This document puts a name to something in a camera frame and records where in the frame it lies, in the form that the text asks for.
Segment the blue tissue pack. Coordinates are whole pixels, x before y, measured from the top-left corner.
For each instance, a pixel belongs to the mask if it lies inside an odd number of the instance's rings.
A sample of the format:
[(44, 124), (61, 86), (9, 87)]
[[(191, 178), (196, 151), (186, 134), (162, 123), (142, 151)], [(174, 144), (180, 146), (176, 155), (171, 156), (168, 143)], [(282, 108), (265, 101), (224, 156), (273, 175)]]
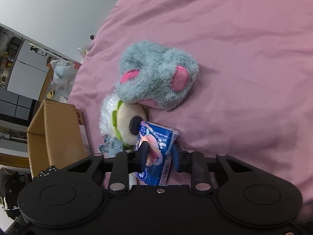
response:
[(149, 154), (144, 170), (134, 173), (137, 179), (149, 186), (166, 184), (172, 160), (172, 146), (178, 136), (179, 132), (173, 128), (141, 122), (135, 149), (138, 150), (143, 142), (148, 142)]

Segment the blue grey patterned sock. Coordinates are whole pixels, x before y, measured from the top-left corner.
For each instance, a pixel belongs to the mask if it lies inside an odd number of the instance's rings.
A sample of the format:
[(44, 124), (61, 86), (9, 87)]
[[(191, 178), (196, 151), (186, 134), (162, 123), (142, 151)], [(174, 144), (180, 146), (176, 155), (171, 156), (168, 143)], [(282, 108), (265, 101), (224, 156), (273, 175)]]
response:
[(106, 158), (114, 158), (118, 153), (125, 150), (125, 145), (116, 137), (104, 136), (103, 143), (99, 145), (98, 150)]

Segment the burger plush toy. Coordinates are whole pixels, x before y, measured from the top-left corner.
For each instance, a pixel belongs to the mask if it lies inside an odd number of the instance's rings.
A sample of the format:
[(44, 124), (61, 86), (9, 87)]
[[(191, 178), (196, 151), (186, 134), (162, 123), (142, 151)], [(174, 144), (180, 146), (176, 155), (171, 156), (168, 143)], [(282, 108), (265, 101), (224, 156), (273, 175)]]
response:
[(142, 105), (118, 100), (111, 114), (113, 135), (125, 146), (135, 145), (143, 120), (147, 118)]

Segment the clear bag white stuffing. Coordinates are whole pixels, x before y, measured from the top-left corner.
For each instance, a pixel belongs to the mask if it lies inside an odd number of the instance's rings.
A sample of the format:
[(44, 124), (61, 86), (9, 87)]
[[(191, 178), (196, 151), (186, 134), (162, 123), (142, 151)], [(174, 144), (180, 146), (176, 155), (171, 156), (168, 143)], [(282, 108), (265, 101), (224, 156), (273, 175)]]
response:
[(113, 137), (115, 135), (112, 125), (112, 113), (116, 109), (119, 100), (120, 98), (115, 94), (115, 92), (108, 94), (102, 100), (99, 118), (99, 129), (101, 136), (108, 135)]

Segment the grey fluffy plush slipper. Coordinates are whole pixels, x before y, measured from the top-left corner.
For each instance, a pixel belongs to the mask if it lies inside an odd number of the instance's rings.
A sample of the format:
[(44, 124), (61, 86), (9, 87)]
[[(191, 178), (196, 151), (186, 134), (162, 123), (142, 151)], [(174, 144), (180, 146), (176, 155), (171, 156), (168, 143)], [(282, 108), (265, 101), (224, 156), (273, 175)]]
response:
[(189, 53), (141, 41), (123, 52), (115, 92), (126, 103), (170, 111), (186, 98), (198, 73), (198, 63)]

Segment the brown cardboard box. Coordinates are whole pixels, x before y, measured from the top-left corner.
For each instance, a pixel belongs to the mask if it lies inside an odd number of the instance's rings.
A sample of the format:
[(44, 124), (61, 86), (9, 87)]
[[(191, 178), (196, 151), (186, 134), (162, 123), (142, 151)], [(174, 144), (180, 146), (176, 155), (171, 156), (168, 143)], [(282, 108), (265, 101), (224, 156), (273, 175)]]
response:
[(58, 169), (91, 154), (83, 114), (74, 105), (45, 99), (27, 130), (32, 177), (51, 166)]

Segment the yellow slipper near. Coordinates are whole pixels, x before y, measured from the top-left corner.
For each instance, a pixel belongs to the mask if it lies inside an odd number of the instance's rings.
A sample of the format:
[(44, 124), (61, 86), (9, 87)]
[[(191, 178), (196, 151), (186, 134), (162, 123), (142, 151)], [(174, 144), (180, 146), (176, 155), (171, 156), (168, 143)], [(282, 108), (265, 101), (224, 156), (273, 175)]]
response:
[(51, 90), (50, 92), (47, 93), (47, 99), (52, 100), (54, 98), (55, 91)]

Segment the large white plastic bag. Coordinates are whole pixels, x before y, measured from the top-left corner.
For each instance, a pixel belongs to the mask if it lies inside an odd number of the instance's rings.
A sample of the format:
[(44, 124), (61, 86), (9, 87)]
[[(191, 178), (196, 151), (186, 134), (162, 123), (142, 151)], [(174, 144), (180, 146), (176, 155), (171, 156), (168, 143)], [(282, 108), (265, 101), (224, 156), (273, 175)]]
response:
[(53, 70), (52, 89), (71, 92), (80, 64), (66, 60), (52, 60), (50, 64)]

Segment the small clear plastic bag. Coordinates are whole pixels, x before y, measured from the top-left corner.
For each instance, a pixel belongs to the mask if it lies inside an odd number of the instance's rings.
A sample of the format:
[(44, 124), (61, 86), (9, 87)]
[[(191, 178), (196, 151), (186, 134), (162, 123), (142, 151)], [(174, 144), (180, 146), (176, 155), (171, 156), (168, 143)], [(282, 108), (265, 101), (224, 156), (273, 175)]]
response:
[(89, 45), (87, 45), (87, 46), (78, 46), (77, 47), (77, 51), (82, 56), (82, 58), (84, 58), (87, 55), (89, 50), (90, 50), (90, 46)]

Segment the white floor cabinet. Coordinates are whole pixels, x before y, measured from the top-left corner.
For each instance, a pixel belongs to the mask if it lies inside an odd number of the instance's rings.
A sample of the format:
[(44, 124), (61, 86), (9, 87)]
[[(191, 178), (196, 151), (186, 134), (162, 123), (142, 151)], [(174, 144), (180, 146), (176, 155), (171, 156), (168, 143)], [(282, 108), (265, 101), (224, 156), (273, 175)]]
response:
[(37, 47), (23, 40), (13, 63), (6, 89), (12, 93), (39, 100), (49, 71), (47, 63), (51, 55), (49, 53), (46, 56), (38, 55), (30, 50), (31, 46)]

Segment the black spray bottle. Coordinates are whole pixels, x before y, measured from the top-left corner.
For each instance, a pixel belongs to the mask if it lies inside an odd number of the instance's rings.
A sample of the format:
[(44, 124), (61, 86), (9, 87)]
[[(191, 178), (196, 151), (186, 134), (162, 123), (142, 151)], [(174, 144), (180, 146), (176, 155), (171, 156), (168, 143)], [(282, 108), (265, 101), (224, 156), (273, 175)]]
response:
[(45, 51), (43, 51), (43, 50), (41, 50), (41, 49), (39, 49), (37, 47), (34, 47), (34, 46), (31, 46), (30, 50), (35, 52), (38, 55), (41, 55), (41, 56), (46, 56), (47, 55), (47, 53)]

